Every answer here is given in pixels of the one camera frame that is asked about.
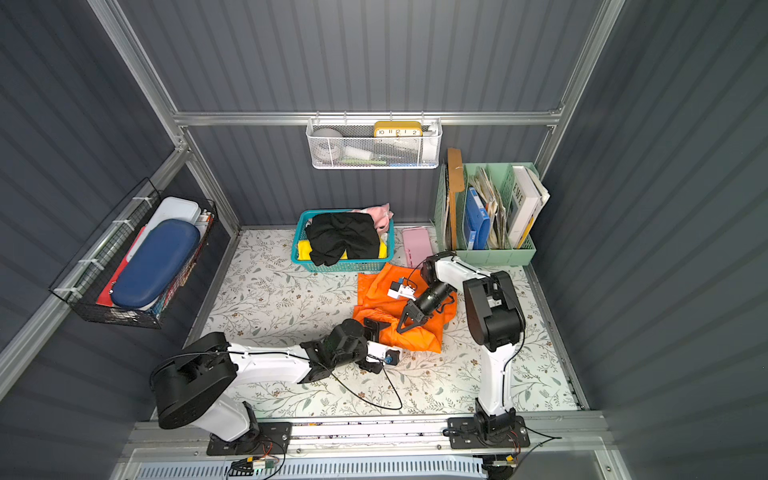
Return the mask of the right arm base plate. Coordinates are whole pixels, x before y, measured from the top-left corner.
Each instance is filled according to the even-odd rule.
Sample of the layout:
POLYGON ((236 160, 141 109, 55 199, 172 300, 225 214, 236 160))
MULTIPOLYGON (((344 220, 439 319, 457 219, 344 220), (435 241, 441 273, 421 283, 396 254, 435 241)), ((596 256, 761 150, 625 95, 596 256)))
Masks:
POLYGON ((514 421, 498 425, 480 425, 474 417, 451 417, 442 429, 454 450, 481 448, 522 449, 531 445, 525 419, 516 416, 514 421))

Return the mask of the black shorts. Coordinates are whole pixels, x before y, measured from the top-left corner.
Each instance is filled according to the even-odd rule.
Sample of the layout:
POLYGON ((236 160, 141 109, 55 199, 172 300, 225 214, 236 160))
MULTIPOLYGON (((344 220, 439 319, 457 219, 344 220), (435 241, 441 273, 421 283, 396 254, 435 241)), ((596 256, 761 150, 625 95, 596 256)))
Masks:
POLYGON ((377 259, 380 236, 367 213, 336 212, 315 215, 304 229, 315 266, 333 266, 344 255, 348 260, 377 259))

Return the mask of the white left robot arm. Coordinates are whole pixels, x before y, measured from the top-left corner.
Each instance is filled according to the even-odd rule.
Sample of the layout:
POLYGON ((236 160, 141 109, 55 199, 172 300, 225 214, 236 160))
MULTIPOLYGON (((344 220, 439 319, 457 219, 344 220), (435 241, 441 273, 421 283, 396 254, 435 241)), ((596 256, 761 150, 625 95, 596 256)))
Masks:
POLYGON ((378 341, 380 326, 346 319, 319 339, 280 348, 231 343, 222 332, 206 334, 150 374, 159 427, 194 425, 225 442, 253 436, 258 431, 253 407, 234 400, 233 388, 265 382, 315 383, 349 364, 382 373, 399 363, 401 350, 378 341))

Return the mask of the orange shorts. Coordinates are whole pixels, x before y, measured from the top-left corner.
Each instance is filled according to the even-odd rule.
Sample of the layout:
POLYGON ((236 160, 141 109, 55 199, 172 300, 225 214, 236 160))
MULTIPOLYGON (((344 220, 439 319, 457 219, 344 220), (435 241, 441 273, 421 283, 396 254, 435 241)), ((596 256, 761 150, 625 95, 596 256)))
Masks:
POLYGON ((452 293, 444 302, 441 312, 436 312, 424 326, 414 328, 404 334, 396 327, 407 305, 406 298, 394 299, 389 295, 390 286, 412 274, 408 284, 415 288, 416 294, 427 289, 427 283, 412 269, 387 263, 378 274, 358 275, 358 304, 354 307, 353 318, 363 323, 365 318, 388 324, 379 334, 379 343, 410 351, 433 352, 440 354, 443 344, 444 326, 451 322, 457 312, 456 293, 452 293))

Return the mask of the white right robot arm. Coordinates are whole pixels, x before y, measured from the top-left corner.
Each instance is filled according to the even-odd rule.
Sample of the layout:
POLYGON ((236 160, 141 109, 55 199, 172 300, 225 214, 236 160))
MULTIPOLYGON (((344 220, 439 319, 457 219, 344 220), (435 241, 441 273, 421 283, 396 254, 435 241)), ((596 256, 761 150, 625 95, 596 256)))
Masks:
POLYGON ((396 331, 405 334, 424 326, 451 294, 463 293, 468 330, 482 347, 474 425, 465 432, 486 443, 497 440, 517 426, 512 362, 524 345, 527 326, 511 277, 472 266, 453 251, 427 257, 420 275, 426 291, 407 301, 396 331))

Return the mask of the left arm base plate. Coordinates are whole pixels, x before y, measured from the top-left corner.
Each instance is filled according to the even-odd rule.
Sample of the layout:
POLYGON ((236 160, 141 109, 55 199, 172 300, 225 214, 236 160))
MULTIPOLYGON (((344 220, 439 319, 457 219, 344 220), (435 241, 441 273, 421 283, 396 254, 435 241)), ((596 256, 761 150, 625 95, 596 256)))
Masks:
POLYGON ((255 456, 286 452, 291 440, 293 424, 290 422, 257 423, 235 440, 225 441, 211 434, 207 456, 255 456))

